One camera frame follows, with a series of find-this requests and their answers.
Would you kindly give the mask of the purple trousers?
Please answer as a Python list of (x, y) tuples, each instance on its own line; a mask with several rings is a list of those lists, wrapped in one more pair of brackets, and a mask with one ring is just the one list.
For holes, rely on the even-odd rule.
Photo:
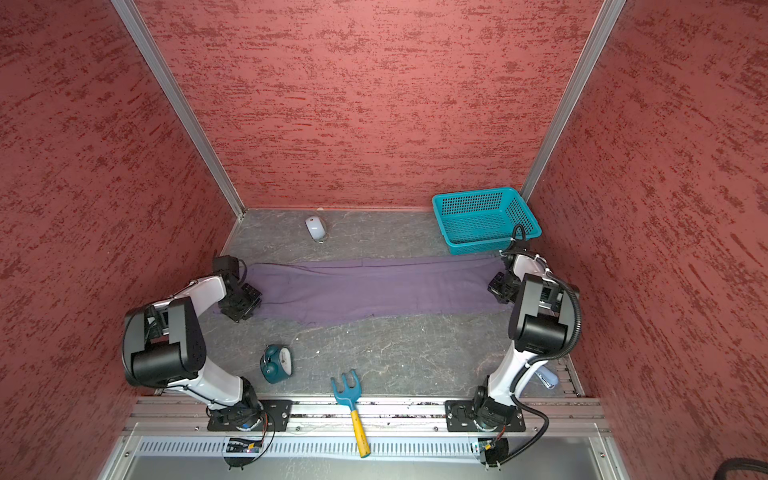
[(259, 293), (249, 309), (219, 301), (217, 310), (234, 321), (252, 317), (331, 326), (407, 315), (503, 313), (488, 291), (502, 271), (489, 255), (358, 259), (285, 265), (255, 263), (245, 283)]

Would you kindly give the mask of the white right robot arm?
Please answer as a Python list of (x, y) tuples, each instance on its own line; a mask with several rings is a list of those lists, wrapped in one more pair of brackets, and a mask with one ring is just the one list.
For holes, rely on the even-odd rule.
[(579, 289), (558, 278), (542, 256), (518, 250), (504, 258), (507, 269), (492, 282), (491, 292), (515, 295), (511, 346), (473, 399), (473, 420), (485, 431), (518, 417), (527, 384), (545, 363), (570, 354), (583, 322)]

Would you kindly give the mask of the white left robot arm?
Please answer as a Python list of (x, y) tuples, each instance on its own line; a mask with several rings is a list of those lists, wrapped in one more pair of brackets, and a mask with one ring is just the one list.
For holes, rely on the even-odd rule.
[(121, 359), (135, 387), (184, 393), (203, 403), (210, 431), (252, 431), (266, 425), (264, 407), (252, 384), (208, 357), (199, 316), (217, 306), (239, 322), (252, 316), (261, 293), (237, 274), (191, 281), (169, 298), (129, 311), (124, 320)]

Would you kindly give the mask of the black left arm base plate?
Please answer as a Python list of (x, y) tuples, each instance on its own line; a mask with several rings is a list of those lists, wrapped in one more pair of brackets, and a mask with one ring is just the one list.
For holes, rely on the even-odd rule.
[(285, 432), (291, 417), (293, 401), (261, 399), (256, 407), (228, 407), (207, 410), (210, 432)]

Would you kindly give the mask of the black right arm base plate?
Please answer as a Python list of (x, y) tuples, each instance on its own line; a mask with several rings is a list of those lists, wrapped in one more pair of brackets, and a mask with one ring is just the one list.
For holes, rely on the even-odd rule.
[(526, 430), (522, 411), (516, 406), (498, 404), (493, 400), (476, 406), (472, 400), (448, 400), (444, 403), (449, 432), (505, 432)]

